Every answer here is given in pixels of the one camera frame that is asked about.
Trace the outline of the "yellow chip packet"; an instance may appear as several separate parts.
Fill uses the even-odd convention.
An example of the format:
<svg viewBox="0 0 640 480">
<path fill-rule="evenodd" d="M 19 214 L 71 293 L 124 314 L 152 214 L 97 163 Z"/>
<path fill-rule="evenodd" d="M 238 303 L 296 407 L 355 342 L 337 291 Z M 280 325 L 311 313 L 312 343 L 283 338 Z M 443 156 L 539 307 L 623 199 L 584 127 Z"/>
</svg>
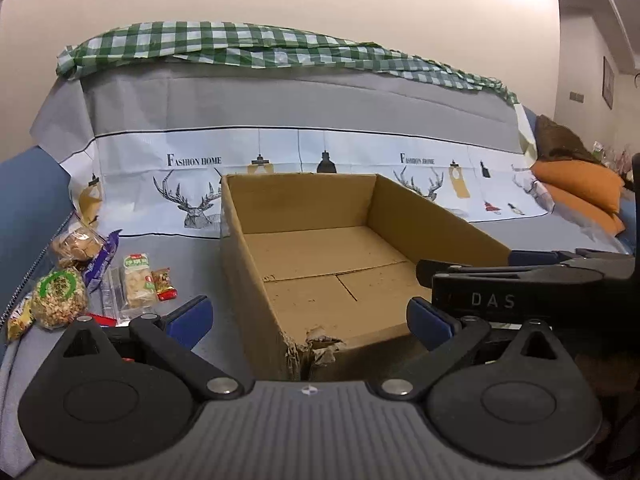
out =
<svg viewBox="0 0 640 480">
<path fill-rule="evenodd" d="M 20 339 L 34 322 L 32 315 L 32 294 L 27 294 L 13 309 L 6 322 L 6 339 L 9 342 Z"/>
</svg>

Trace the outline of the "sachima pastry pack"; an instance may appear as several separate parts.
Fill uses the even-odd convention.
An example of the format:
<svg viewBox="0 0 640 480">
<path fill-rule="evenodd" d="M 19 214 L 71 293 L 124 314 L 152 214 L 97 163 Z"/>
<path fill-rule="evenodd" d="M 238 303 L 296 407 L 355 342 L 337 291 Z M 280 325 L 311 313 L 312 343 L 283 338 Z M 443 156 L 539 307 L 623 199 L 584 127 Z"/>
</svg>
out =
<svg viewBox="0 0 640 480">
<path fill-rule="evenodd" d="M 149 257 L 145 254 L 131 254 L 122 262 L 122 279 L 125 296 L 131 309 L 145 308 L 156 303 L 156 289 Z"/>
</svg>

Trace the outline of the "silver stick sachets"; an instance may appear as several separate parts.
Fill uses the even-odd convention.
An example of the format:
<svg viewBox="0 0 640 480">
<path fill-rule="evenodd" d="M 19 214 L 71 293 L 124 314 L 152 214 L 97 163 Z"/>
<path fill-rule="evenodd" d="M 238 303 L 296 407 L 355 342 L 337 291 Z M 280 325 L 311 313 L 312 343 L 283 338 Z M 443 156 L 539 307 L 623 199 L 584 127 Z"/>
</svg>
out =
<svg viewBox="0 0 640 480">
<path fill-rule="evenodd" d="M 100 293 L 103 314 L 107 318 L 112 318 L 117 324 L 121 323 L 124 319 L 122 310 L 126 301 L 120 271 L 117 268 L 109 268 L 105 271 L 100 284 Z"/>
</svg>

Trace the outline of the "grey printed sofa cover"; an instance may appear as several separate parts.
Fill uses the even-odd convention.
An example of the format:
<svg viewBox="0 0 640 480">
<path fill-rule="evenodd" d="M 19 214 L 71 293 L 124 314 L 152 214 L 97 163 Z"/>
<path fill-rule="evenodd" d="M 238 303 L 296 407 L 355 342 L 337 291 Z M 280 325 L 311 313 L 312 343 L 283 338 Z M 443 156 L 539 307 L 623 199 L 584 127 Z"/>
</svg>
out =
<svg viewBox="0 0 640 480">
<path fill-rule="evenodd" d="M 103 232 L 216 237 L 226 174 L 379 174 L 473 223 L 537 218 L 520 106 L 356 70 L 188 63 L 59 80 L 32 137 Z"/>
</svg>

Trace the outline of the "blue sofa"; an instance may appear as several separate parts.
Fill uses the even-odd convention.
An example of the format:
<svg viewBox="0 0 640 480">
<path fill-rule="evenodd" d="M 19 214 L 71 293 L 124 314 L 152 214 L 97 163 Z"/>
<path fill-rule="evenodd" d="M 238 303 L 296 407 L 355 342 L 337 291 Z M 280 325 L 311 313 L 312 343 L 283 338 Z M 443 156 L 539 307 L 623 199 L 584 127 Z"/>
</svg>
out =
<svg viewBox="0 0 640 480">
<path fill-rule="evenodd" d="M 1 163 L 1 311 L 10 310 L 72 214 L 70 176 L 41 148 Z"/>
</svg>

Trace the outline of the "small red nut bar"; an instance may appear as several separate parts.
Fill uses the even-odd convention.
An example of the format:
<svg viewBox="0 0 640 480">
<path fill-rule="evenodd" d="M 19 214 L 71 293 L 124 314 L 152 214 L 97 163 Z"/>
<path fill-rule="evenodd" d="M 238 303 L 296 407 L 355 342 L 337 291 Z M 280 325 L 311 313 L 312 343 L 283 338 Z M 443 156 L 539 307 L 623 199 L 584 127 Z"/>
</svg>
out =
<svg viewBox="0 0 640 480">
<path fill-rule="evenodd" d="M 170 278 L 170 269 L 157 269 L 152 272 L 157 299 L 160 301 L 173 300 L 178 297 L 178 292 L 172 284 Z"/>
</svg>

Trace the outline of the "orange cushion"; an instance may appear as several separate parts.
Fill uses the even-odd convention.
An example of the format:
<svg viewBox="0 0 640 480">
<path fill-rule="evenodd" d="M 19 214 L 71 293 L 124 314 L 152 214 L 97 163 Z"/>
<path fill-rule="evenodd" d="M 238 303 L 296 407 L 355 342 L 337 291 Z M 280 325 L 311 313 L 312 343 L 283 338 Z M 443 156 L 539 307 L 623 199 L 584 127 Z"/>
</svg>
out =
<svg viewBox="0 0 640 480">
<path fill-rule="evenodd" d="M 623 179 L 605 166 L 583 160 L 534 163 L 532 173 L 553 200 L 597 223 L 610 235 L 625 229 L 620 220 Z"/>
</svg>

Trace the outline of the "purple snack wrapper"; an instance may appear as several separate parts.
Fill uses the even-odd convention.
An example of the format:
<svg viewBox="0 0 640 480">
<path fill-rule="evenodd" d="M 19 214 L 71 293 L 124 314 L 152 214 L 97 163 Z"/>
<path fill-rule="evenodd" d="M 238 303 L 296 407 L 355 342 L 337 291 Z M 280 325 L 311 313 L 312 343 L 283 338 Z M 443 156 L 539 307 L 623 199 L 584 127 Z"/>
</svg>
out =
<svg viewBox="0 0 640 480">
<path fill-rule="evenodd" d="M 119 230 L 107 235 L 98 254 L 90 261 L 84 274 L 82 274 L 88 294 L 91 294 L 100 286 L 106 270 L 116 255 L 119 246 L 119 235 Z"/>
</svg>

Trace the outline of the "red snack packet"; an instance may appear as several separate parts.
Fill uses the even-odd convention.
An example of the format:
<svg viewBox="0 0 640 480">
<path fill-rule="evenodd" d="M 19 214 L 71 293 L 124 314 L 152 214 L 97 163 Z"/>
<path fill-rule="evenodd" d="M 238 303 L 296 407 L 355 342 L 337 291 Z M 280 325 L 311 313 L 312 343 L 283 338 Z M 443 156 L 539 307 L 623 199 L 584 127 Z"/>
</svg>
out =
<svg viewBox="0 0 640 480">
<path fill-rule="evenodd" d="M 103 327 L 116 327 L 117 326 L 116 318 L 109 318 L 108 316 L 99 315 L 99 314 L 90 313 L 90 312 L 87 312 L 86 315 L 89 318 L 92 318 L 93 321 L 96 321 L 99 324 L 99 326 L 103 326 Z"/>
</svg>

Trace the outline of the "open cardboard box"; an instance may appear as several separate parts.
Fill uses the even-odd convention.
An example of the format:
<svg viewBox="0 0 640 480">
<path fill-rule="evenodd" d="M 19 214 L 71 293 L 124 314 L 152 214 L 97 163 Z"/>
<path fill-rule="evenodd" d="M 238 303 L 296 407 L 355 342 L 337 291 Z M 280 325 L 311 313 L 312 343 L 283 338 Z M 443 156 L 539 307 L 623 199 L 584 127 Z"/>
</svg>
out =
<svg viewBox="0 0 640 480">
<path fill-rule="evenodd" d="M 407 304 L 421 260 L 504 266 L 509 249 L 378 174 L 228 174 L 221 255 L 260 380 L 383 375 L 422 352 Z"/>
</svg>

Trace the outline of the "small framed wall picture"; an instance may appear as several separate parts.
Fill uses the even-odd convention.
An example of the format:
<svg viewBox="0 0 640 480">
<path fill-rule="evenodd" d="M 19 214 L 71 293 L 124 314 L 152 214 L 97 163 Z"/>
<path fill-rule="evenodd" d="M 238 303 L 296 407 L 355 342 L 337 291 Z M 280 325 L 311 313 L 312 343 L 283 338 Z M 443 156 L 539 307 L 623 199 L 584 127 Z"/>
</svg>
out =
<svg viewBox="0 0 640 480">
<path fill-rule="evenodd" d="M 603 58 L 602 98 L 610 110 L 614 106 L 615 74 L 607 58 Z"/>
</svg>

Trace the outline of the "clear bag of crackers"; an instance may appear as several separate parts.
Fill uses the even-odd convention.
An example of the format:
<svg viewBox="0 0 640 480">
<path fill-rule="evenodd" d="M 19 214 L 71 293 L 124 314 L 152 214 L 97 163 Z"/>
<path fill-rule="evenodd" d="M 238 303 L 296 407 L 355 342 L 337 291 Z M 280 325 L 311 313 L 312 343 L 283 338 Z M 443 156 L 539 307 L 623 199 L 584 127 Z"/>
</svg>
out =
<svg viewBox="0 0 640 480">
<path fill-rule="evenodd" d="M 60 268 L 86 266 L 98 255 L 104 239 L 93 229 L 78 224 L 70 231 L 55 237 L 50 248 Z"/>
</svg>

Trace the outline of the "green label granola bag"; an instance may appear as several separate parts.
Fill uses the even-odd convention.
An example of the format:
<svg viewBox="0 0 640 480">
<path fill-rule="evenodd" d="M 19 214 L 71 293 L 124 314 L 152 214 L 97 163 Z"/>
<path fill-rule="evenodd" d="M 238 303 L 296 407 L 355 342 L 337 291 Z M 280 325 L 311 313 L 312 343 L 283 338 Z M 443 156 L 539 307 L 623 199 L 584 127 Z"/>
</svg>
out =
<svg viewBox="0 0 640 480">
<path fill-rule="evenodd" d="M 32 291 L 32 315 L 47 330 L 70 324 L 87 307 L 84 278 L 72 266 L 52 270 L 36 281 Z"/>
</svg>

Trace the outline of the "brown cushion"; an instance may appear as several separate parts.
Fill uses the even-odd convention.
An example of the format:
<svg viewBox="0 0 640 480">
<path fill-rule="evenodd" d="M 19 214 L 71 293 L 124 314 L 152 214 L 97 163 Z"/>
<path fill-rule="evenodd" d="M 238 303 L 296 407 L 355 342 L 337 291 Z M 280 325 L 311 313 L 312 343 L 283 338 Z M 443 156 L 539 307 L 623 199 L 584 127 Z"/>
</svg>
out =
<svg viewBox="0 0 640 480">
<path fill-rule="evenodd" d="M 593 164 L 599 162 L 586 149 L 579 136 L 547 116 L 539 115 L 537 117 L 534 137 L 538 158 L 544 162 L 558 162 L 559 160 L 581 160 Z"/>
</svg>

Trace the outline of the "green checkered cloth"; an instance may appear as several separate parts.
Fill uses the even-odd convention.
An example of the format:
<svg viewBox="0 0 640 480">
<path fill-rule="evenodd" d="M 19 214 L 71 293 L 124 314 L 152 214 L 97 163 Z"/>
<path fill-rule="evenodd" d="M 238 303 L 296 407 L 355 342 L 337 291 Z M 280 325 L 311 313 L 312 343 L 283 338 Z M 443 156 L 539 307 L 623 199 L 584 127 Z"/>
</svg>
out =
<svg viewBox="0 0 640 480">
<path fill-rule="evenodd" d="M 158 60 L 250 70 L 361 70 L 454 91 L 488 92 L 510 106 L 518 104 L 516 94 L 494 77 L 468 73 L 375 42 L 250 23 L 158 21 L 114 28 L 65 47 L 56 60 L 56 74 L 77 80 L 111 68 Z"/>
</svg>

